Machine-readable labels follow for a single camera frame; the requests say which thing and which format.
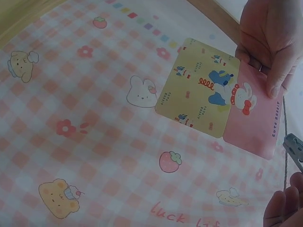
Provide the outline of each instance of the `string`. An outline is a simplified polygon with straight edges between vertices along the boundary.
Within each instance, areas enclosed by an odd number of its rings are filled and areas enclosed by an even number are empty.
[[[287,118],[286,118],[286,108],[285,108],[285,98],[283,96],[283,110],[284,110],[284,121],[285,121],[285,136],[287,136]],[[288,164],[288,153],[285,150],[285,173],[284,173],[284,191],[287,185],[287,164]]]

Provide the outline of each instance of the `cartoon bunny face print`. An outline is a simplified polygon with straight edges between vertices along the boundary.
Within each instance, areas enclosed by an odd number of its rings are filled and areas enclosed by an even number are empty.
[[[242,110],[243,114],[249,115],[250,110],[252,110],[257,104],[257,97],[252,95],[252,89],[248,83],[244,83],[243,85],[245,90],[243,88],[237,89],[235,105],[237,108]]]
[[[19,77],[24,83],[32,78],[34,63],[38,63],[39,55],[31,51],[29,54],[23,51],[13,51],[8,60],[9,71],[13,77]]]
[[[127,101],[138,107],[154,107],[157,103],[155,84],[149,79],[142,81],[138,76],[132,76],[131,89],[127,94]]]

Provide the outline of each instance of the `red flower print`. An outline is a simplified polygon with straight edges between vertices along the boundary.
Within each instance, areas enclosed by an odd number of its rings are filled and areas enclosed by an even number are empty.
[[[64,121],[58,121],[57,134],[60,136],[69,137],[76,132],[76,127],[71,125],[71,121],[65,119]]]
[[[165,60],[168,60],[170,57],[170,53],[164,48],[157,48],[157,54],[159,57],[164,58]]]
[[[78,49],[78,55],[82,58],[91,58],[93,56],[93,48],[89,46],[83,46],[82,48]]]
[[[211,147],[215,150],[218,151],[220,153],[223,153],[223,147],[216,141],[214,143],[211,144]]]
[[[263,175],[263,169],[260,168],[259,171],[257,171],[256,173],[256,181],[259,181],[262,179],[262,175]]]

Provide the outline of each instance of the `bedsheet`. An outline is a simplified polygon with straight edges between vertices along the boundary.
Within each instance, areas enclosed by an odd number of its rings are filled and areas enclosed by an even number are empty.
[[[1,226],[262,225],[284,186],[284,116],[267,161],[156,114],[187,37],[234,54],[172,0],[69,0],[0,51]],[[287,112],[298,135],[297,116]]]

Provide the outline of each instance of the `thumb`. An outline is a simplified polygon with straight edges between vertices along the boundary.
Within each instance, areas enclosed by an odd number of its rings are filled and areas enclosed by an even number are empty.
[[[278,96],[281,85],[295,64],[296,59],[297,57],[291,47],[286,47],[276,53],[267,77],[267,94],[270,98]]]

